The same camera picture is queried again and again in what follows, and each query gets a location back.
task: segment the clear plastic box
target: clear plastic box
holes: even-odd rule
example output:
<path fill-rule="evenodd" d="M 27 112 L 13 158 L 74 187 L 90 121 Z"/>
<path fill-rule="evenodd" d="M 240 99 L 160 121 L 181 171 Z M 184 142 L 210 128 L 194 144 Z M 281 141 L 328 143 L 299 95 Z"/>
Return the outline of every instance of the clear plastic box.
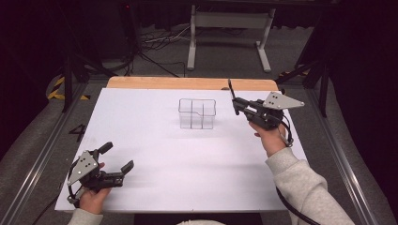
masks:
<path fill-rule="evenodd" d="M 178 111 L 181 128 L 213 129 L 216 100 L 182 98 Z"/>

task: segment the white paper sheet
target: white paper sheet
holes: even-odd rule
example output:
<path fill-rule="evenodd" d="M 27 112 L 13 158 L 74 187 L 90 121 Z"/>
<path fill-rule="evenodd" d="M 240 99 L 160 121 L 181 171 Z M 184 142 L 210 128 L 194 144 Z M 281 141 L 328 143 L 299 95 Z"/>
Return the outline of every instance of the white paper sheet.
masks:
<path fill-rule="evenodd" d="M 268 92 L 236 91 L 248 100 Z M 213 129 L 182 129 L 181 98 L 215 99 Z M 305 159 L 288 111 L 293 152 Z M 113 188 L 105 211 L 125 213 L 261 212 L 285 209 L 267 155 L 243 113 L 236 116 L 229 91 L 102 89 L 77 151 L 114 147 L 99 157 L 108 173 L 134 168 L 123 187 Z M 73 210 L 65 185 L 55 210 Z"/>

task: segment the wire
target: wire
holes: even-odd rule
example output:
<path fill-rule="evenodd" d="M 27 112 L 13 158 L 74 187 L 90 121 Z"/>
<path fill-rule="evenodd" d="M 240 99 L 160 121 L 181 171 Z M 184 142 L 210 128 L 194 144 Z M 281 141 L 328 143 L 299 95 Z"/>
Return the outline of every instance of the wire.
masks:
<path fill-rule="evenodd" d="M 38 215 L 38 217 L 35 219 L 35 221 L 32 223 L 32 225 L 36 225 L 38 223 L 38 220 L 47 212 L 47 209 L 49 209 L 58 199 L 59 194 L 41 211 L 41 213 Z"/>
<path fill-rule="evenodd" d="M 185 39 L 185 40 L 190 40 L 188 38 L 185 38 L 185 36 L 188 33 L 188 29 L 190 28 L 190 26 L 187 26 L 186 28 L 177 31 L 175 34 L 173 34 L 173 32 L 168 33 L 167 36 L 164 36 L 164 32 L 162 32 L 160 35 L 158 36 L 154 36 L 152 33 L 145 33 L 143 34 L 142 37 L 142 45 L 143 45 L 143 49 L 145 49 L 145 52 L 148 52 L 150 50 L 161 50 L 164 47 L 168 46 L 169 44 L 172 43 L 176 43 L 178 41 L 180 41 L 181 39 Z"/>
<path fill-rule="evenodd" d="M 132 69 L 133 69 L 133 63 L 131 62 L 131 69 L 130 69 L 130 64 L 128 64 L 128 65 L 127 65 L 127 69 L 125 69 L 125 70 L 126 70 L 126 73 L 124 74 L 124 76 L 125 76 L 125 77 L 130 76 L 131 73 L 132 73 Z"/>
<path fill-rule="evenodd" d="M 290 128 L 290 121 L 287 119 L 287 117 L 286 117 L 285 115 L 283 115 L 283 118 L 285 118 L 285 119 L 286 119 L 286 121 L 287 121 L 287 125 L 288 125 L 288 127 Z"/>
<path fill-rule="evenodd" d="M 160 63 L 155 62 L 154 60 L 152 60 L 151 58 L 149 58 L 148 56 L 146 56 L 142 52 L 138 52 L 138 54 L 141 56 L 142 59 L 155 64 L 156 66 L 162 68 L 163 70 L 165 70 L 166 72 L 170 73 L 171 75 L 179 78 L 179 76 L 176 75 L 174 72 L 172 72 L 172 71 L 168 70 L 167 68 L 163 67 Z M 184 77 L 185 77 L 185 64 L 183 62 L 178 62 L 178 63 L 182 63 L 184 65 Z"/>
<path fill-rule="evenodd" d="M 282 203 L 286 208 L 292 212 L 294 215 L 298 216 L 300 219 L 302 219 L 304 222 L 311 224 L 311 225 L 319 225 L 319 223 L 313 221 L 311 218 L 303 215 L 302 213 L 299 212 L 293 205 L 291 205 L 287 199 L 284 197 L 284 195 L 279 191 L 279 189 L 276 187 L 276 192 L 278 193 L 279 198 L 281 199 Z"/>

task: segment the human hand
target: human hand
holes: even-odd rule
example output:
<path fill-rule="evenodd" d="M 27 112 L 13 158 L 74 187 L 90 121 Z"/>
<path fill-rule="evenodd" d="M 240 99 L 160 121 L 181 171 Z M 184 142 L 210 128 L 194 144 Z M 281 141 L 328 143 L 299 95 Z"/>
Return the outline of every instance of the human hand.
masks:
<path fill-rule="evenodd" d="M 265 130 L 253 122 L 249 122 L 249 125 L 256 131 L 254 135 L 261 138 L 261 143 L 269 158 L 286 147 L 286 143 L 281 137 L 281 134 L 283 136 L 286 135 L 286 130 L 283 125 L 279 125 L 279 130 Z"/>
<path fill-rule="evenodd" d="M 102 168 L 105 163 L 101 162 L 99 167 Z M 99 192 L 94 190 L 86 189 L 80 197 L 80 208 L 92 213 L 99 215 L 102 211 L 103 202 L 105 201 L 112 188 L 104 188 Z"/>

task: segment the sleeve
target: sleeve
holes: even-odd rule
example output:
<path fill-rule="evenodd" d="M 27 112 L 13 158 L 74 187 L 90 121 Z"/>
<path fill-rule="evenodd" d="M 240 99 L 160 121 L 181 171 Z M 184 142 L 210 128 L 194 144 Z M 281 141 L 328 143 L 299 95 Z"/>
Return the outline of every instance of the sleeve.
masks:
<path fill-rule="evenodd" d="M 99 225 L 102 218 L 103 215 L 95 215 L 77 208 L 73 211 L 72 219 L 68 225 Z"/>
<path fill-rule="evenodd" d="M 328 193 L 325 178 L 313 171 L 306 160 L 298 160 L 291 148 L 277 152 L 266 163 L 274 175 L 276 187 L 303 215 L 320 224 L 354 224 Z M 292 224 L 306 224 L 289 214 Z"/>

